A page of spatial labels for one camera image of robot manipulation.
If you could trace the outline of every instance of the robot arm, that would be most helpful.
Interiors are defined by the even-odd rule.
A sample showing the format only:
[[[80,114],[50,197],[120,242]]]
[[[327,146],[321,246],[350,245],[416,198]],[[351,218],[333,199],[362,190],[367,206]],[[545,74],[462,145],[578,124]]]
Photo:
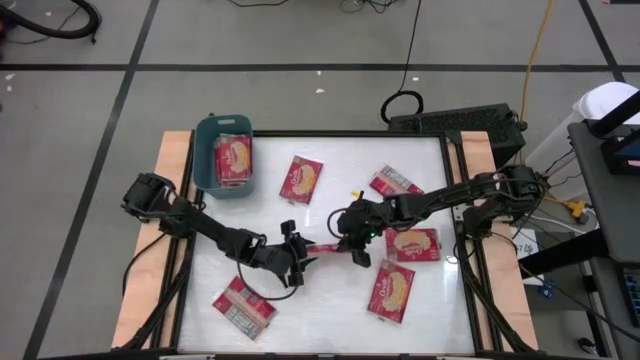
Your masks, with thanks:
[[[350,251],[354,263],[369,267],[366,245],[386,228],[406,231],[435,211],[485,199],[482,205],[470,206],[463,213],[464,232],[484,238],[496,217],[519,219],[535,209],[543,192],[531,168],[508,166],[427,194],[386,196],[382,203],[365,200],[362,195],[338,218],[338,232],[342,234],[338,251]]]
[[[293,220],[280,225],[284,243],[266,245],[265,235],[222,225],[204,214],[202,208],[178,196],[170,180],[155,174],[138,175],[121,206],[142,222],[160,219],[160,231],[171,236],[187,237],[199,232],[215,241],[228,258],[274,273],[285,287],[303,285],[302,273],[306,265],[315,260],[307,259],[306,245],[313,242],[294,232]]]
[[[351,252],[354,263],[369,267],[366,245],[386,228],[406,231],[433,212],[485,199],[464,213],[464,232],[473,237],[489,235],[491,222],[498,216],[513,219],[535,209],[543,196],[536,176],[528,167],[509,166],[496,173],[482,173],[473,179],[427,194],[400,194],[374,203],[360,197],[338,218],[342,237],[339,252]],[[187,237],[199,232],[215,241],[218,249],[240,264],[274,273],[287,286],[304,284],[303,272],[315,260],[307,259],[308,244],[294,232],[295,222],[280,225],[284,242],[266,245],[267,238],[246,229],[226,227],[175,192],[171,181],[155,174],[140,174],[122,200],[122,207],[143,222],[160,219],[160,230],[171,236]]]

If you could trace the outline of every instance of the black keyboard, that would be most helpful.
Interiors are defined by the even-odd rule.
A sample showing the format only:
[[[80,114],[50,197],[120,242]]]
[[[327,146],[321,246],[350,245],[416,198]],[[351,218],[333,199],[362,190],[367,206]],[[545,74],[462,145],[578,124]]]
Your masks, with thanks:
[[[640,326],[640,269],[619,268],[622,293],[626,294],[627,306],[631,321],[636,327]]]
[[[504,165],[525,144],[507,104],[396,116],[391,118],[389,130],[413,133],[486,131],[497,167]]]

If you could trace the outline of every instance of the teal storage bin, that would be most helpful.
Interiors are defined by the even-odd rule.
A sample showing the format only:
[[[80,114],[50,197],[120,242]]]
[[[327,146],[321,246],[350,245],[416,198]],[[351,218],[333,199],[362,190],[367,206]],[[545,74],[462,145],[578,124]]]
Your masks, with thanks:
[[[251,137],[251,163],[253,164],[253,130],[251,122],[242,115],[209,116],[196,127],[193,154],[193,182],[202,191],[216,199],[237,199],[253,191],[253,173],[244,185],[222,188],[218,185],[213,147],[220,134],[249,135]]]

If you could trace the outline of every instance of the white table surface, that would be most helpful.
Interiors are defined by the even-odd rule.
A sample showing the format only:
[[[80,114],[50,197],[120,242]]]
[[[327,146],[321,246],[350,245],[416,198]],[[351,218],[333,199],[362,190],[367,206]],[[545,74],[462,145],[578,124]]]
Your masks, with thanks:
[[[446,186],[436,138],[255,138],[254,192],[243,199],[205,196],[205,212],[226,226],[264,233],[282,242],[280,223],[293,219],[297,231],[317,243],[335,243],[326,229],[332,210],[354,200],[353,190],[381,201],[369,188],[373,174],[388,164],[421,189]],[[279,197],[294,155],[324,164],[309,205]],[[372,266],[352,263],[349,254],[322,254],[304,274],[305,285],[290,299],[272,302],[278,310],[253,341],[211,305],[236,275],[235,262],[210,239],[199,235],[178,348],[182,352],[423,353],[472,354],[473,342],[459,267],[444,260],[455,243],[449,210],[434,213],[416,227],[436,228],[442,246],[439,262],[399,263],[416,271],[401,325],[367,312],[382,259],[384,239],[367,247]],[[275,275],[243,267],[246,281],[263,296],[284,295]]]

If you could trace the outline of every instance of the snack package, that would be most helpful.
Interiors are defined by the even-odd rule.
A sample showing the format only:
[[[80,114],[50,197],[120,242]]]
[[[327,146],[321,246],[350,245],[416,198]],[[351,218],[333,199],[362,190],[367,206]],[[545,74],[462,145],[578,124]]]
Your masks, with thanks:
[[[440,260],[440,243],[436,229],[411,229],[397,233],[384,231],[387,240],[387,257],[392,261]]]
[[[382,260],[367,310],[383,320],[402,323],[415,271]]]
[[[322,163],[295,156],[280,189],[280,196],[308,204],[321,170]]]
[[[375,173],[369,186],[382,196],[406,193],[424,194],[422,189],[389,165],[385,165],[382,170]]]
[[[213,307],[251,340],[269,325],[276,314],[276,309],[271,304],[247,289],[237,276],[213,302]]]
[[[307,252],[310,254],[319,253],[319,252],[337,252],[337,251],[338,251],[338,244],[307,245]]]
[[[222,187],[244,184],[251,176],[251,137],[220,134],[214,148],[216,175]]]

